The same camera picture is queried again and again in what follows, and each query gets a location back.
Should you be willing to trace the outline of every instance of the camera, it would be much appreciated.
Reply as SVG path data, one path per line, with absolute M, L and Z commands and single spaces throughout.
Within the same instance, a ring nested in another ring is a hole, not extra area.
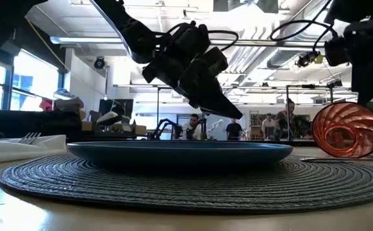
M 98 56 L 97 60 L 94 62 L 94 67 L 96 69 L 104 69 L 105 67 L 105 61 L 103 56 Z

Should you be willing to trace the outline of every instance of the white napkin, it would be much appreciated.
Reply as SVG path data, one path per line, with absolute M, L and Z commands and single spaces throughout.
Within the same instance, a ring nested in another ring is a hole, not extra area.
M 19 144 L 21 139 L 0 140 L 0 162 L 66 154 L 65 135 L 39 137 L 33 145 Z

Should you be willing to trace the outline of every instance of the table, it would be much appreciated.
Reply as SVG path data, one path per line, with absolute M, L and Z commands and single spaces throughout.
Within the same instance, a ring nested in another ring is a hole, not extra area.
M 296 148 L 294 154 L 325 156 L 317 148 Z M 0 169 L 21 162 L 2 163 Z M 14 197 L 0 189 L 0 230 L 367 231 L 373 230 L 373 203 L 300 214 L 195 216 L 95 209 Z

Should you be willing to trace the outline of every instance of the white shirt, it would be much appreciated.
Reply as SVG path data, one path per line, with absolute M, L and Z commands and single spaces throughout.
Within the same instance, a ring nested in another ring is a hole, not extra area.
M 270 127 L 275 127 L 275 120 L 270 119 L 270 121 L 268 121 L 268 119 L 265 119 L 262 121 L 262 130 Z
M 275 127 L 275 120 L 270 119 L 265 119 L 262 121 L 262 132 L 263 132 L 263 138 L 266 138 L 266 128 L 274 128 Z
M 187 129 L 192 129 L 192 126 L 189 125 L 189 123 L 186 123 L 182 126 L 182 137 L 181 139 L 186 141 L 187 140 Z M 192 134 L 192 138 L 196 139 L 198 141 L 201 140 L 201 125 L 197 125 L 197 128 L 194 131 L 194 134 Z

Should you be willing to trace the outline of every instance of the fork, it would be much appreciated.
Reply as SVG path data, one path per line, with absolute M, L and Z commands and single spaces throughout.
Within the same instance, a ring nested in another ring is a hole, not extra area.
M 33 144 L 35 139 L 39 138 L 40 136 L 41 132 L 29 132 L 19 141 L 19 144 Z

